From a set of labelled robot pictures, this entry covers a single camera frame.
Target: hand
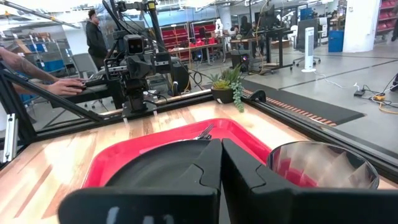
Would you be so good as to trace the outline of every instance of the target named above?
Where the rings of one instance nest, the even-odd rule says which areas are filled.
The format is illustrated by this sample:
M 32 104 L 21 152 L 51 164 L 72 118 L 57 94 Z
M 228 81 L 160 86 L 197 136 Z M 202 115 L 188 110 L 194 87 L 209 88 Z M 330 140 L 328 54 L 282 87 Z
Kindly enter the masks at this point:
M 57 78 L 57 77 L 53 78 L 53 82 L 58 82 L 59 80 L 61 80 L 61 78 Z M 76 81 L 79 81 L 79 82 L 85 82 L 86 81 L 84 78 L 63 78 L 62 80 L 76 80 Z
M 82 90 L 78 88 L 74 88 L 71 86 L 80 86 L 83 87 L 81 78 L 64 78 L 59 79 L 59 81 L 55 82 L 54 84 L 46 86 L 46 90 L 50 91 L 56 95 L 77 95 L 81 93 Z

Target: black plant pot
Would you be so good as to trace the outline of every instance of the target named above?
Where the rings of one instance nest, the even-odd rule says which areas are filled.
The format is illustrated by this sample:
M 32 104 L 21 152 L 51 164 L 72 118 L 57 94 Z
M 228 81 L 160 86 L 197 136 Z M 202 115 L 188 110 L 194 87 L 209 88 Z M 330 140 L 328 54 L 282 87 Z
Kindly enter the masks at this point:
M 232 103 L 234 101 L 234 91 L 232 89 L 229 90 L 214 90 L 211 89 L 211 93 L 213 94 L 213 98 L 219 103 Z

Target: black floor mat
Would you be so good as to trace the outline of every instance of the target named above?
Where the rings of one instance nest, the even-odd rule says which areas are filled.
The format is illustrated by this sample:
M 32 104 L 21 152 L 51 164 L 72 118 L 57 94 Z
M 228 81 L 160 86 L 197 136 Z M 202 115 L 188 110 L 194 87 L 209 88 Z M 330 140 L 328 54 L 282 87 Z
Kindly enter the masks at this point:
M 267 95 L 268 103 L 285 110 L 302 114 L 330 126 L 344 124 L 364 116 L 364 114 L 353 110 L 313 100 L 284 90 L 276 90 L 269 86 L 247 80 L 242 80 L 242 86 L 245 92 L 249 94 L 256 90 L 264 90 Z M 211 88 L 211 85 L 205 85 L 204 87 Z

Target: table leg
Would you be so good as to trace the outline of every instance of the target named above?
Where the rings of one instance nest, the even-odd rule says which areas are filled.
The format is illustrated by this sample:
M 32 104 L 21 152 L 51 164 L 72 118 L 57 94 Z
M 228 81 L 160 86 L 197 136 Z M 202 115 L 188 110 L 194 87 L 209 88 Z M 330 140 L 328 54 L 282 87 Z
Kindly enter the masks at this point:
M 284 66 L 284 46 L 282 42 L 282 34 L 278 34 L 278 41 L 279 41 L 279 66 L 282 67 Z
M 266 37 L 266 53 L 267 53 L 267 63 L 271 63 L 271 47 L 269 43 L 270 39 Z
M 210 63 L 210 53 L 209 53 L 209 48 L 208 48 L 208 47 L 206 48 L 206 54 L 207 54 L 207 64 L 208 64 L 208 65 L 212 65 L 212 64 Z
M 223 45 L 223 63 L 225 63 L 226 60 L 225 37 L 221 38 L 221 44 Z

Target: blue trash can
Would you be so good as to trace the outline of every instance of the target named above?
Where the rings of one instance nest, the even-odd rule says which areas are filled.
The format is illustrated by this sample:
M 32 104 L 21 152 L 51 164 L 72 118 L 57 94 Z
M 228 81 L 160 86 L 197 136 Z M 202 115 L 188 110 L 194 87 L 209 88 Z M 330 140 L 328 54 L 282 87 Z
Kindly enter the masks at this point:
M 329 52 L 342 52 L 344 44 L 344 31 L 329 31 Z

